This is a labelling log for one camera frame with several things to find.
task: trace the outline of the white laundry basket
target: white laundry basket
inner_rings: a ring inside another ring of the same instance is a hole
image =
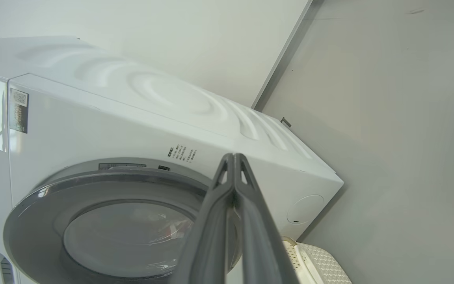
[[[339,263],[321,248],[283,237],[283,244],[301,284],[352,284]]]

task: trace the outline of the white washing machine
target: white washing machine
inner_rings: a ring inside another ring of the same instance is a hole
[[[0,39],[0,284],[167,283],[232,152],[294,239],[343,184],[267,115],[74,37]]]

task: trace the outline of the washing machine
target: washing machine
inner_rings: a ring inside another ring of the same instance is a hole
[[[294,239],[343,184],[275,118],[74,37],[0,39],[0,284],[167,283],[226,153]]]

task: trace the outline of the door glass window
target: door glass window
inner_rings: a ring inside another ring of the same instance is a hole
[[[164,205],[111,204],[74,219],[63,243],[72,259],[98,273],[154,277],[176,266],[192,224]]]

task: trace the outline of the white wall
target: white wall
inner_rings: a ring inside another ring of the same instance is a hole
[[[454,283],[454,1],[325,0],[264,112],[345,181],[305,243],[354,284]]]
[[[0,37],[74,35],[251,106],[307,0],[0,0]]]

